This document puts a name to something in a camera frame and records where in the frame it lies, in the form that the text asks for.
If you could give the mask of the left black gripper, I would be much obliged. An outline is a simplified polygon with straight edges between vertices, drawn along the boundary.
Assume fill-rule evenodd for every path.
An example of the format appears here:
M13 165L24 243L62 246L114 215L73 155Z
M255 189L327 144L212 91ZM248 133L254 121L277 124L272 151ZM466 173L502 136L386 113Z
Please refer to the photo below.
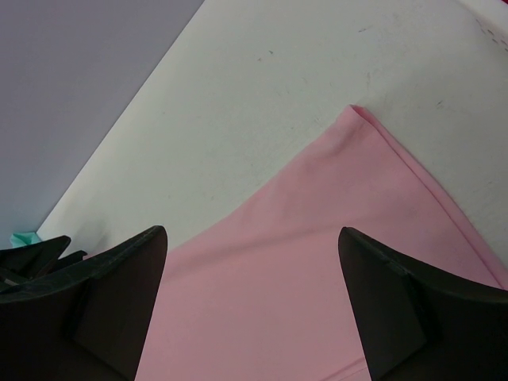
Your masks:
M1 250L1 292L82 261L83 250L61 257L71 243L68 236L20 248Z

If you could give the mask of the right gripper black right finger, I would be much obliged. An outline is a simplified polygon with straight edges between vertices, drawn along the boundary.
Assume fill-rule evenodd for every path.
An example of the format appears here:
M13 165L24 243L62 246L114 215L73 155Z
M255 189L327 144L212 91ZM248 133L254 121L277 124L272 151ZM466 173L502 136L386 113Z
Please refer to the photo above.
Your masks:
M373 380L505 380L507 293L389 248L354 228L341 270Z

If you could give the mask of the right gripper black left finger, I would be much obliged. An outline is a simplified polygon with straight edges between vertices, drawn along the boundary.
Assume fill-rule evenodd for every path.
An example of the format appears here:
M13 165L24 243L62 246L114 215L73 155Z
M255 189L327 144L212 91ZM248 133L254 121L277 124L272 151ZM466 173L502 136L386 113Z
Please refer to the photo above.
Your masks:
M2 379L135 379L166 256L155 225L1 292Z

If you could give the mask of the pink t-shirt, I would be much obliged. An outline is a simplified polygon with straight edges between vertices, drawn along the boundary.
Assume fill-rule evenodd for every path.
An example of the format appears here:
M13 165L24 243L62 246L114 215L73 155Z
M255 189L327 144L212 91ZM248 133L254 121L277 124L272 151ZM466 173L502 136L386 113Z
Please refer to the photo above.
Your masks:
M229 216L169 252L139 380L366 380L337 242L350 226L455 275L507 270L361 106Z

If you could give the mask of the teal folded t-shirt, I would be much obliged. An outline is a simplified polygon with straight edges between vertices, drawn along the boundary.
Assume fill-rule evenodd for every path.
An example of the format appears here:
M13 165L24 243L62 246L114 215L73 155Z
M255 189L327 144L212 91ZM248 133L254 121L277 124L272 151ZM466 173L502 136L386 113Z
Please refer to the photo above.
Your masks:
M38 244L41 241L36 232L18 232L12 233L10 236L12 248L21 248L32 244Z

